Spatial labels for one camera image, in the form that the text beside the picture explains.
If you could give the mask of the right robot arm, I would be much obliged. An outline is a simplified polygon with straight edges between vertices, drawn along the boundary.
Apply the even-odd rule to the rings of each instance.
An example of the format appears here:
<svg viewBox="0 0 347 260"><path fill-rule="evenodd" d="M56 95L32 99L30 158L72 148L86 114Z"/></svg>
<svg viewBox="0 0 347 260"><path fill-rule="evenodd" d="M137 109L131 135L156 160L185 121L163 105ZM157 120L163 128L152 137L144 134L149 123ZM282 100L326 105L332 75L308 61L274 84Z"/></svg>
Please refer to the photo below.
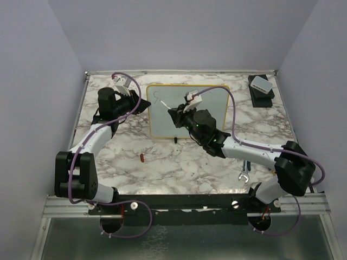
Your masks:
<svg viewBox="0 0 347 260"><path fill-rule="evenodd" d="M294 141L284 145L265 145L250 141L236 141L229 133L216 127L216 120L208 110L184 111L184 105L168 110L175 127L185 128L209 155L240 159L264 166L276 172L271 180L259 184L249 198L253 211L261 212L269 203L287 194L302 197L310 185L316 169L307 154Z"/></svg>

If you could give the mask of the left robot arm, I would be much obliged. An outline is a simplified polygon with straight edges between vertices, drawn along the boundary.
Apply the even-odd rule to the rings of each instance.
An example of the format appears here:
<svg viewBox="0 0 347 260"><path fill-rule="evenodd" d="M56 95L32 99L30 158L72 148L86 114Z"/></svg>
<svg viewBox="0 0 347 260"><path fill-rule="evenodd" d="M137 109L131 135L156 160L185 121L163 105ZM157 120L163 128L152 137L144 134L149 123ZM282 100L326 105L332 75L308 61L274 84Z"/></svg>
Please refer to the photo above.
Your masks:
<svg viewBox="0 0 347 260"><path fill-rule="evenodd" d="M83 200L101 203L102 209L112 214L120 206L118 190L98 182L95 157L113 138L120 120L129 113L142 113L151 102L140 98L135 90L125 95L105 87L98 90L98 105L87 135L69 151L56 155L54 192L74 203Z"/></svg>

